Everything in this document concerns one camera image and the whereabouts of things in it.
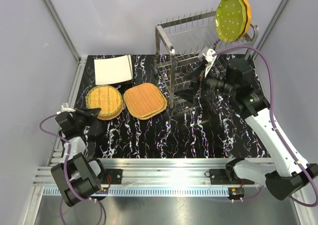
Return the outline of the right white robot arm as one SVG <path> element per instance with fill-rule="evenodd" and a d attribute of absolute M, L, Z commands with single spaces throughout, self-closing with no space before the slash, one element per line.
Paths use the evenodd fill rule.
<path fill-rule="evenodd" d="M 225 75 L 220 77 L 207 71 L 211 67 L 210 62 L 203 60 L 184 77 L 189 82 L 188 88 L 175 94 L 191 103 L 199 89 L 202 96 L 212 92 L 227 96 L 234 111 L 253 129 L 273 160 L 273 165 L 268 166 L 244 158 L 233 159 L 225 166 L 226 180 L 231 184 L 243 180 L 256 182 L 283 201 L 316 178 L 318 165 L 301 157 L 286 135 L 279 131 L 262 90 L 253 87 L 254 72 L 248 61 L 230 59 Z"/>

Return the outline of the round woven bamboo tray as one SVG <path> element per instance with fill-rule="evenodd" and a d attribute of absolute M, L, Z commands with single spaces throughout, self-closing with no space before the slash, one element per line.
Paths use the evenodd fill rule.
<path fill-rule="evenodd" d="M 100 120 L 111 120 L 122 112 L 124 101 L 119 91 L 110 90 L 99 96 L 97 105 L 101 108 L 97 118 Z"/>

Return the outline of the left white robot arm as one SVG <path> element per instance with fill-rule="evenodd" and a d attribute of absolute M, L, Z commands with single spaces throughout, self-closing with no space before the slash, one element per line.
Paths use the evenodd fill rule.
<path fill-rule="evenodd" d="M 64 202 L 72 207 L 101 190 L 107 172 L 99 159 L 85 157 L 83 130 L 97 119 L 101 108 L 73 109 L 55 116 L 63 142 L 62 162 L 51 169 Z"/>

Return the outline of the orange scalloped plate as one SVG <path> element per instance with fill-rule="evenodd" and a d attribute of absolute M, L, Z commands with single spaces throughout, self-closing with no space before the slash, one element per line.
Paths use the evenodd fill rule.
<path fill-rule="evenodd" d="M 252 12 L 251 12 L 251 7 L 250 4 L 248 2 L 248 0 L 241 0 L 245 6 L 245 11 L 246 11 L 246 24 L 244 27 L 244 31 L 242 32 L 242 34 L 240 35 L 239 39 L 241 39 L 249 30 L 250 27 L 250 23 L 251 23 L 251 19 L 252 19 Z"/>

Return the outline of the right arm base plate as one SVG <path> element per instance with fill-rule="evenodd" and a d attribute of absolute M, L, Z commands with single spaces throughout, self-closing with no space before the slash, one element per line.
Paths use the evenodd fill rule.
<path fill-rule="evenodd" d="M 204 172 L 204 175 L 209 178 L 211 185 L 254 185 L 255 183 L 246 179 L 230 179 L 226 175 L 225 169 L 209 169 Z"/>

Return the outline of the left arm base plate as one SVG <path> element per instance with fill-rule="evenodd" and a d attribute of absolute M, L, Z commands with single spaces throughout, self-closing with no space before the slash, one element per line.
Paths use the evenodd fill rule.
<path fill-rule="evenodd" d="M 110 185 L 120 185 L 122 183 L 123 170 L 108 168 L 105 172 L 101 172 L 98 175 L 98 179 L 100 180 L 100 184 L 108 184 Z"/>

